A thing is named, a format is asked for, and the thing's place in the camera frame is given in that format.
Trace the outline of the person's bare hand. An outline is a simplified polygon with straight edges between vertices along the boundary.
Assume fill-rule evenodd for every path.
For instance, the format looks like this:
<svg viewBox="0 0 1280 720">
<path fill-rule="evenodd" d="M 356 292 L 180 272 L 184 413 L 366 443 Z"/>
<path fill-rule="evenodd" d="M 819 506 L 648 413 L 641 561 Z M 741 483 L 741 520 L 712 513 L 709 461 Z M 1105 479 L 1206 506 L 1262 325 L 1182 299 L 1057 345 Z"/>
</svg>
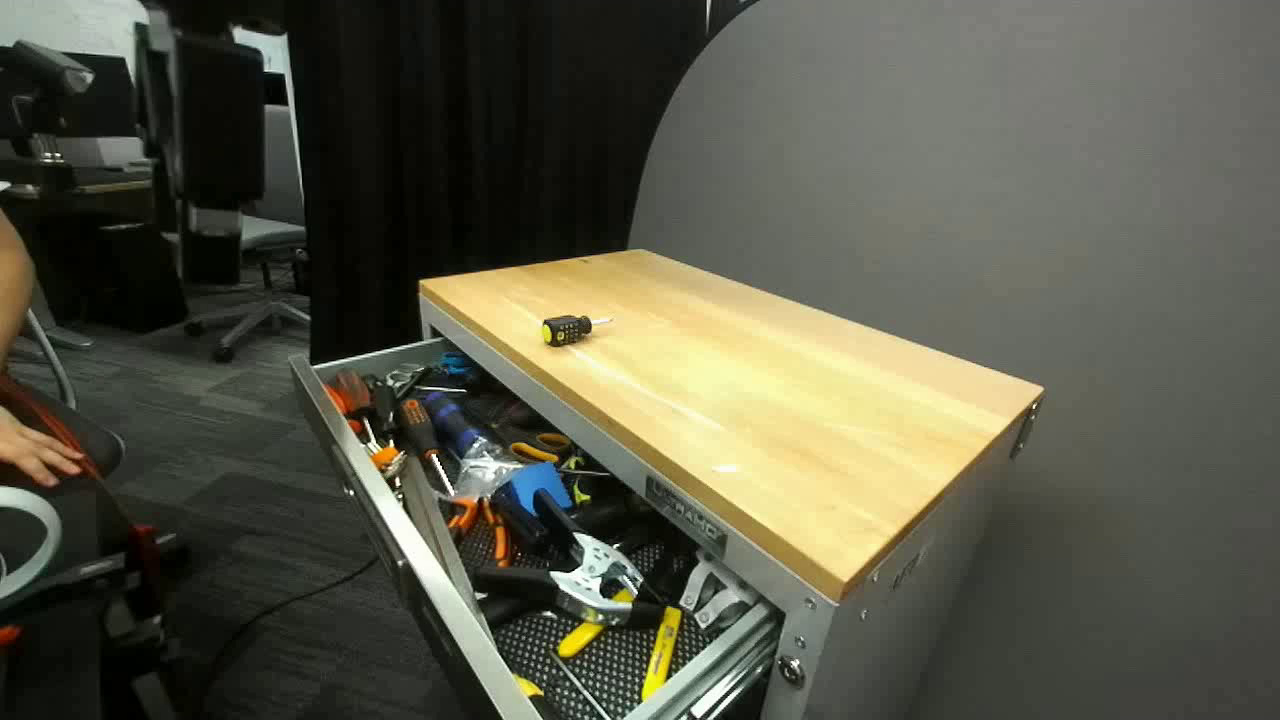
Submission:
<svg viewBox="0 0 1280 720">
<path fill-rule="evenodd" d="M 0 409 L 0 465 L 42 490 L 55 490 L 84 467 L 84 456 Z"/>
</svg>

